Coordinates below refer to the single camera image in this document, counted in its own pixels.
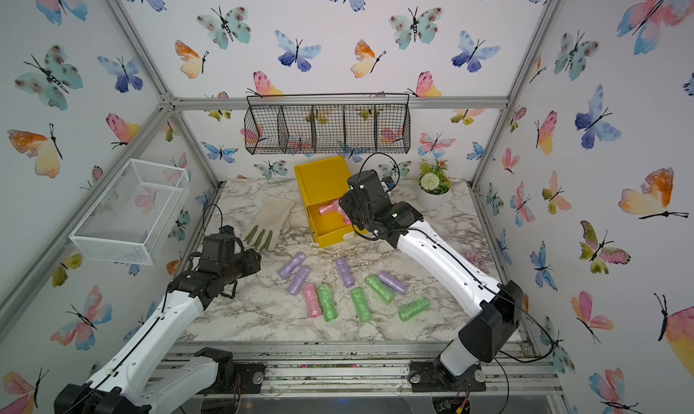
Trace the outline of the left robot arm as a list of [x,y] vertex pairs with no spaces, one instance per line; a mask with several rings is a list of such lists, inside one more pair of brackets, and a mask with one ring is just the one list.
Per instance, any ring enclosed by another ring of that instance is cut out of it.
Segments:
[[157,309],[126,345],[83,384],[68,384],[53,403],[56,413],[172,413],[201,392],[242,393],[234,355],[204,347],[168,377],[149,381],[184,330],[239,280],[258,273],[261,254],[243,245],[231,226],[202,241],[167,286]]

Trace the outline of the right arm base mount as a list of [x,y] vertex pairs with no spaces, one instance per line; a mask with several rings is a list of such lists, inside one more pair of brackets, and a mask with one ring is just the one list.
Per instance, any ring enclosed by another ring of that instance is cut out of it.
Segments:
[[407,381],[412,392],[485,392],[486,375],[479,363],[455,376],[439,362],[410,362]]

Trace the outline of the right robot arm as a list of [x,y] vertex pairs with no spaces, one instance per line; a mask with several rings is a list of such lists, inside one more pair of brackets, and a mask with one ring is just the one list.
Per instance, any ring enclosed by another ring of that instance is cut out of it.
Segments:
[[392,203],[391,178],[382,179],[368,170],[349,177],[347,184],[339,205],[352,224],[422,265],[470,317],[437,356],[437,368],[458,378],[479,363],[493,361],[520,325],[522,289],[512,281],[502,284],[473,266],[411,204]]

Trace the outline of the yellow drawer cabinet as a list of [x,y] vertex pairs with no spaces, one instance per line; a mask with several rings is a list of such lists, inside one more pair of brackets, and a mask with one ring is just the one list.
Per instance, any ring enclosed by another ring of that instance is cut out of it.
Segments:
[[318,213],[319,206],[339,200],[349,189],[347,180],[352,173],[343,157],[296,166],[295,174],[313,241],[326,248],[354,238],[352,225],[343,223],[342,210],[326,216]]

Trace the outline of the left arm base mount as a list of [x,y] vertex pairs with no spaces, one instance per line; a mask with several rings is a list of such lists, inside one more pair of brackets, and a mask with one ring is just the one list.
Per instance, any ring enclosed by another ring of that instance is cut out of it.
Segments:
[[232,352],[212,347],[204,347],[194,356],[212,359],[217,365],[215,381],[201,394],[260,394],[266,374],[263,363],[240,363]]

